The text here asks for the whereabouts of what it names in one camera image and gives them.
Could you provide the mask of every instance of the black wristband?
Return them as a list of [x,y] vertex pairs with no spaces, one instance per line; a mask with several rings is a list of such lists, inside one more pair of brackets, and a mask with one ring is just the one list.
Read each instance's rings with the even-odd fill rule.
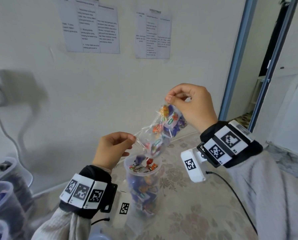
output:
[[[201,142],[206,143],[210,139],[212,139],[215,136],[215,133],[219,131],[221,128],[223,128],[225,125],[228,125],[229,123],[226,121],[218,121],[216,124],[211,125],[208,129],[206,129],[201,135],[200,140]],[[248,144],[248,147],[245,148],[243,151],[241,151],[238,155],[235,155],[232,157],[230,161],[224,164],[226,168],[231,168],[235,165],[238,165],[242,163],[243,161],[246,161],[248,158],[258,155],[263,150],[262,145],[260,145],[257,141],[253,141]]]
[[[85,166],[79,174],[84,177],[93,179],[95,181],[108,183],[107,187],[109,187],[111,184],[111,175],[108,174],[103,169],[98,168],[94,165]],[[109,197],[108,196],[109,193],[107,192],[108,192],[107,190],[104,191],[103,199],[106,199],[107,197]],[[78,208],[76,206],[65,203],[64,201],[60,201],[59,208],[65,212],[72,212],[83,218],[92,219],[94,215],[98,212],[98,210],[101,210],[105,205],[106,205],[105,202],[100,202],[98,209],[83,209],[83,208]]]

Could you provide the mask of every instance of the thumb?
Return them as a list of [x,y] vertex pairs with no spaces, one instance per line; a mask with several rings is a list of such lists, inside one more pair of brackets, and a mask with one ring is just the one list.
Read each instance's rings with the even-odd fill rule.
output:
[[135,143],[135,137],[134,136],[128,136],[128,138],[121,142],[120,144],[116,145],[119,148],[119,151],[123,153],[125,150],[127,150],[129,147],[131,147]]
[[184,109],[185,105],[187,102],[183,101],[182,99],[176,97],[176,96],[172,96],[172,95],[168,95],[166,97],[166,101],[174,106],[176,106],[181,112]]

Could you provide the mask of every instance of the gray sleeve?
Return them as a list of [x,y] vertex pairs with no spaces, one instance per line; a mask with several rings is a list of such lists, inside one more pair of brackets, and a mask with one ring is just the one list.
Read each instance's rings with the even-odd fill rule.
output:
[[58,208],[51,219],[36,230],[31,240],[85,240],[89,238],[90,229],[91,220]]
[[298,240],[298,180],[266,151],[228,168],[256,219],[259,240]]

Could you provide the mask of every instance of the wrist strap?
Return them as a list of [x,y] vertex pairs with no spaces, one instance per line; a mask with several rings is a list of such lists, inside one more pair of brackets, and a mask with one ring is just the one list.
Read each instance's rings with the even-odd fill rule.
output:
[[110,212],[117,185],[104,170],[89,165],[75,174],[60,195],[59,207],[83,218],[91,219],[98,210]]
[[262,152],[254,136],[237,121],[219,121],[201,134],[197,149],[214,166],[233,167]]

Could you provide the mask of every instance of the paper sheet on wall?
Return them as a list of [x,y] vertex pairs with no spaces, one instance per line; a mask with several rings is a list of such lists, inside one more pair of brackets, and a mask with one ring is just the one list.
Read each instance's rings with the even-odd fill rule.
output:
[[57,0],[67,51],[120,54],[117,8],[99,0]]
[[171,44],[171,15],[153,9],[137,9],[135,57],[169,59]]

